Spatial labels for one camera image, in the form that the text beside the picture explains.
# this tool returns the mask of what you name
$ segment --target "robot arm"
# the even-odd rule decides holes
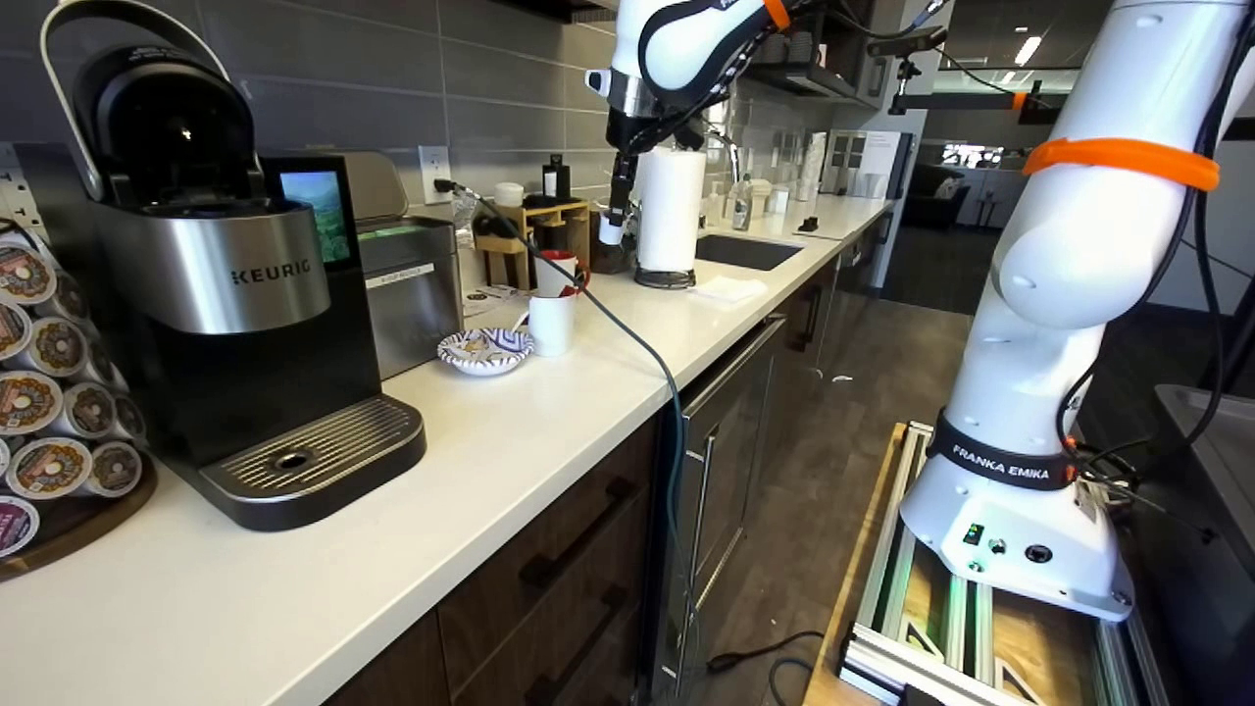
[[[1108,323],[1139,306],[1224,102],[1252,77],[1240,0],[1113,0],[997,244],[955,397],[901,523],[950,571],[1122,620],[1134,584],[1066,426]]]
[[[623,0],[618,15],[611,66],[589,69],[589,86],[610,102],[610,144],[618,144],[610,227],[628,218],[635,158],[667,137],[704,144],[689,120],[730,97],[768,31],[790,31],[785,0]]]

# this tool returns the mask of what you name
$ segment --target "white countertop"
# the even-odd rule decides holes
[[[808,213],[820,231],[790,235]],[[879,213],[820,199],[754,225],[803,248],[777,270],[700,260],[700,289],[593,276],[593,295],[688,384]],[[667,404],[657,361],[589,300],[567,358],[500,382],[420,366],[386,392],[425,413],[427,455],[335,516],[253,533],[161,476],[109,536],[0,584],[0,702],[323,702]]]

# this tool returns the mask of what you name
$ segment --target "coffee pod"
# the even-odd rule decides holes
[[[35,306],[35,315],[91,323],[87,297],[66,270],[54,276],[54,289],[48,300]]]
[[[87,368],[87,332],[72,317],[35,317],[31,346],[16,361],[48,378],[80,378]]]
[[[87,368],[83,374],[91,382],[127,388],[127,382],[118,378],[116,358],[105,354],[105,346],[97,338],[87,338]]]
[[[7,239],[0,244],[0,297],[38,306],[54,295],[54,265],[38,252]]]
[[[0,558],[21,552],[38,533],[38,510],[25,497],[0,493]]]
[[[7,472],[16,446],[21,438],[0,438],[0,476]]]
[[[62,388],[38,374],[0,374],[0,434],[35,434],[62,413]]]
[[[105,384],[75,384],[62,392],[62,413],[54,416],[54,431],[101,438],[116,431],[116,392]]]
[[[131,442],[97,442],[91,452],[91,476],[83,493],[122,497],[144,480],[144,455]]]
[[[16,300],[0,300],[0,361],[11,361],[31,346],[31,317]]]
[[[118,392],[116,392],[116,434],[148,438],[140,409],[131,397],[118,397]]]
[[[51,503],[75,493],[91,476],[91,446],[66,434],[27,438],[7,472],[6,485],[31,503]]]

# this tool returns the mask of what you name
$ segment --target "wire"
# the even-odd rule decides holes
[[[1244,270],[1240,264],[1229,264],[1220,255],[1210,255],[1210,264],[1215,264],[1220,270],[1232,270],[1240,277],[1255,277],[1255,270]]]
[[[780,643],[768,643],[768,648],[754,648],[754,652],[722,652],[705,664],[705,676],[730,676],[733,667],[751,664],[751,657],[760,657],[760,655],[772,655],[772,652],[785,652],[790,643],[798,640],[823,640],[823,630],[793,630],[790,640]]]
[[[961,69],[964,77],[974,77],[974,83],[981,83],[981,86],[988,86],[988,89],[997,89],[997,95],[1015,95],[1015,89],[1010,89],[1010,86],[988,83],[986,73],[961,66],[961,63],[959,63],[955,55],[947,55],[947,49],[937,49],[937,55],[940,55],[947,66]]]
[[[1248,49],[1255,48],[1255,8],[1248,8],[1244,15],[1244,27],[1237,36],[1237,48],[1229,55],[1229,66],[1220,73],[1220,86],[1210,102],[1210,112],[1199,120],[1199,133],[1198,133],[1198,154],[1199,158],[1215,158],[1215,140],[1220,140],[1220,120],[1224,120],[1224,108],[1229,108],[1229,97],[1232,97],[1232,83],[1248,60]],[[1220,295],[1215,295],[1215,276],[1211,276],[1211,248],[1210,248],[1210,192],[1198,192],[1189,188],[1185,192],[1185,205],[1181,205],[1181,218],[1176,218],[1176,231],[1174,231],[1174,248],[1164,252],[1164,260],[1156,264],[1155,270],[1155,284],[1144,287],[1144,295],[1139,297],[1139,306],[1155,295],[1155,287],[1161,284],[1161,276],[1169,270],[1169,260],[1176,255],[1176,248],[1185,244],[1185,227],[1189,227],[1189,214],[1191,214],[1191,231],[1198,231],[1198,265],[1199,265],[1199,284],[1206,284],[1206,300],[1210,300],[1210,323],[1211,323],[1211,366],[1224,374],[1229,368],[1229,341],[1224,341],[1224,315],[1220,315]],[[1087,378],[1096,378],[1097,368],[1097,358],[1096,366],[1072,384],[1072,392],[1061,401],[1057,409],[1057,434],[1063,442],[1063,452],[1072,460],[1079,460],[1075,452],[1087,452],[1096,464],[1083,467],[1087,480],[1097,480],[1097,482],[1139,482],[1139,472],[1112,455],[1112,452],[1097,452],[1097,446],[1075,446],[1066,442],[1063,434],[1063,409],[1072,404],[1072,397],[1087,384]],[[1155,476],[1156,467],[1181,460],[1215,421],[1220,413],[1220,397],[1224,397],[1224,378],[1211,378],[1211,392],[1210,392],[1210,409],[1198,416],[1198,425],[1181,434],[1181,442],[1174,452],[1161,452],[1156,460],[1144,464],[1142,476]]]
[[[772,664],[772,670],[768,670],[772,702],[790,706],[785,695],[780,695],[780,684],[777,684],[780,667],[801,667],[803,676],[814,676],[815,667],[808,657],[777,657]]]
[[[611,327],[620,327],[620,328],[663,368],[667,397],[672,397],[672,434],[675,434],[675,442],[672,442],[672,467],[667,467],[667,536],[675,540],[675,536],[678,536],[678,516],[675,516],[678,510],[675,510],[675,503],[678,503],[678,480],[684,480],[684,455],[688,455],[688,416],[684,416],[678,382],[675,382],[672,366],[667,366],[663,354],[661,354],[652,341],[642,341],[611,306],[604,306],[574,270],[557,265],[550,255],[538,252],[538,244],[521,239],[521,231],[516,231],[516,218],[506,218],[500,205],[492,205],[492,199],[478,199],[478,205],[483,205],[493,218],[506,225],[506,235],[510,235],[510,239],[525,244],[525,252],[530,252],[533,260],[543,260],[543,264],[544,264],[550,270],[557,270],[569,287],[577,287]]]

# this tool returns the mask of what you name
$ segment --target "backsplash tile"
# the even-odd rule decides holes
[[[567,63],[577,69],[604,66],[618,48],[610,25],[557,25],[500,0],[441,0],[441,25],[450,38]]]
[[[267,0],[218,0],[203,8],[203,38],[241,77],[286,73],[441,95],[437,27],[411,31]]]
[[[444,42],[448,95],[533,102],[533,104],[577,104],[599,108],[604,102],[586,86],[581,66],[510,55],[483,42]]]
[[[62,140],[35,60],[54,0],[6,0],[0,140]],[[557,25],[500,0],[155,0],[191,25],[254,108],[259,150],[416,150],[448,144],[461,182],[533,183],[550,154],[574,188],[599,196],[611,171],[604,102],[586,69],[611,60],[611,25]],[[832,104],[768,95],[772,120],[823,124]]]

